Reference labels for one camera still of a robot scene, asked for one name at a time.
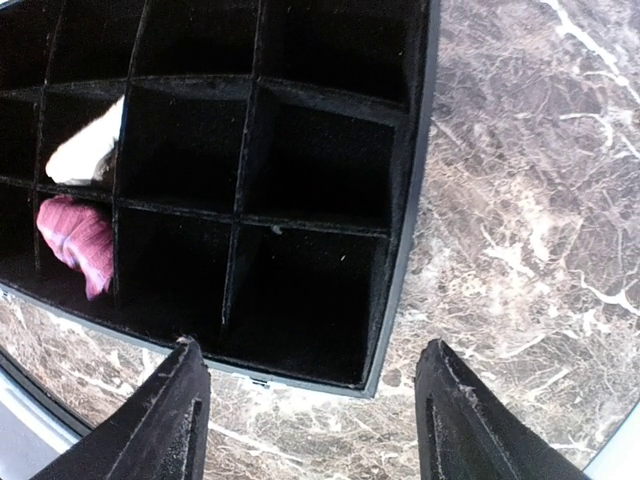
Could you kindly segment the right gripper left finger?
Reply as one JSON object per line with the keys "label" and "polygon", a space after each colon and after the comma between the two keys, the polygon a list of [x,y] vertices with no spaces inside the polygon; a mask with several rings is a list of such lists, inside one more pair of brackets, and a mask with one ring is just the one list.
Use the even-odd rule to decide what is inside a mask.
{"label": "right gripper left finger", "polygon": [[210,375],[199,344],[185,340],[133,395],[36,479],[201,479]]}

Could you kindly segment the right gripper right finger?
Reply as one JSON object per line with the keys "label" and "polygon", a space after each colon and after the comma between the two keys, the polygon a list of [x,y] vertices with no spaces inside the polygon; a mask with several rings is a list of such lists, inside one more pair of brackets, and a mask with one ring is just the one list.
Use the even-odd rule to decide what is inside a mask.
{"label": "right gripper right finger", "polygon": [[422,479],[585,479],[521,423],[441,339],[416,366]]}

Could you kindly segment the magenta purple sock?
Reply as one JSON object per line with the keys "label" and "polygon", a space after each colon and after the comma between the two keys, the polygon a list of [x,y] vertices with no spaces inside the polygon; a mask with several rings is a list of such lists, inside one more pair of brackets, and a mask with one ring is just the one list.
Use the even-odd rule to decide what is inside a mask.
{"label": "magenta purple sock", "polygon": [[109,292],[115,267],[107,215],[93,205],[58,195],[41,203],[36,225],[54,256],[83,274],[88,300]]}

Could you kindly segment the cream brown sock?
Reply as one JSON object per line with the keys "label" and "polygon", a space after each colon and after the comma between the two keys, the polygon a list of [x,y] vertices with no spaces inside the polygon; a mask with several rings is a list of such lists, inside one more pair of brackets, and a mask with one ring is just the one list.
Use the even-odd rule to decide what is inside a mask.
{"label": "cream brown sock", "polygon": [[86,185],[102,181],[119,142],[124,97],[59,145],[45,165],[56,184]]}

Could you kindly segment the black display box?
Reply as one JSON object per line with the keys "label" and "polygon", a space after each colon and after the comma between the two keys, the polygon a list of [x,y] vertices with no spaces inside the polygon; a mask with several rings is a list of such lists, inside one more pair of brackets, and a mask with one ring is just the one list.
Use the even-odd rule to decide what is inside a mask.
{"label": "black display box", "polygon": [[[146,347],[360,398],[377,389],[428,148],[437,1],[5,1],[1,286]],[[121,96],[102,181],[51,154]],[[66,195],[111,220],[114,277],[38,231]]]}

